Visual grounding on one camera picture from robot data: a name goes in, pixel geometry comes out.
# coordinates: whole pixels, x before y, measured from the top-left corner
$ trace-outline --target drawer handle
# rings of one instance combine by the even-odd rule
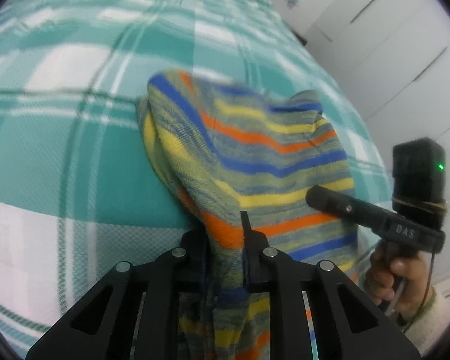
[[[447,51],[447,49],[448,49],[448,46],[446,46],[442,51],[440,51],[440,54],[438,54],[434,59],[433,59],[433,61],[431,61],[428,65],[427,65],[427,67],[425,68],[425,69],[423,69],[421,72],[420,72],[420,74],[418,75],[418,76],[416,76],[415,78],[414,78],[414,80],[412,81],[413,83],[416,81],[416,80],[418,80],[428,69],[430,69],[431,68],[431,66],[435,63],[435,62],[437,62],[437,60],[443,55],[443,54],[445,54],[445,51]]]
[[[365,12],[365,10],[366,10],[370,5],[373,4],[374,1],[375,1],[375,0],[371,0],[367,5],[365,5],[365,6],[362,8],[362,10],[361,10],[360,12],[358,12],[358,13],[356,14],[356,16],[352,19],[352,21],[350,22],[350,24],[352,24],[355,20],[357,20],[357,19],[359,18],[359,16],[360,16],[363,12]]]

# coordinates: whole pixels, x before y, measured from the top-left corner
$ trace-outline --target bed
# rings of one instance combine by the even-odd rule
[[[25,357],[116,262],[194,220],[156,177],[136,104],[181,68],[276,97],[316,90],[356,195],[390,179],[359,114],[268,0],[8,0],[0,9],[0,330]],[[364,266],[374,242],[359,237]]]

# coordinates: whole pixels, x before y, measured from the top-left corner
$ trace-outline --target folded clothing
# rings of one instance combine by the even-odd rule
[[[153,76],[148,93],[138,112],[149,160],[203,221],[214,261],[207,294],[182,298],[183,350],[192,359],[267,358],[268,297],[242,286],[239,212],[293,258],[327,258],[353,276],[356,226],[304,200],[316,184],[353,194],[347,154],[314,91],[277,103],[238,84],[171,70]]]

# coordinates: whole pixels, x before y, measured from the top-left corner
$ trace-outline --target metal screw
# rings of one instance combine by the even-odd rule
[[[323,261],[320,261],[320,268],[324,271],[331,271],[334,268],[334,263],[324,259]]]
[[[187,254],[187,251],[182,247],[176,247],[172,250],[172,256],[174,257],[183,257]]]
[[[116,266],[115,269],[117,272],[126,272],[130,269],[130,263],[126,261],[120,261]]]
[[[266,247],[263,249],[263,253],[267,257],[275,257],[278,254],[278,250],[274,247]]]

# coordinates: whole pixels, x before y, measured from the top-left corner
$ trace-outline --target human hand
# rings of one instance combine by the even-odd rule
[[[407,284],[395,306],[395,311],[409,321],[418,311],[422,303],[428,281],[428,265],[420,252],[412,258],[399,257],[394,259],[390,268],[385,263],[383,244],[379,245],[370,257],[371,268],[365,277],[365,291],[378,306],[382,301],[391,302],[395,296],[394,274],[407,279]],[[430,289],[426,302],[432,296]]]

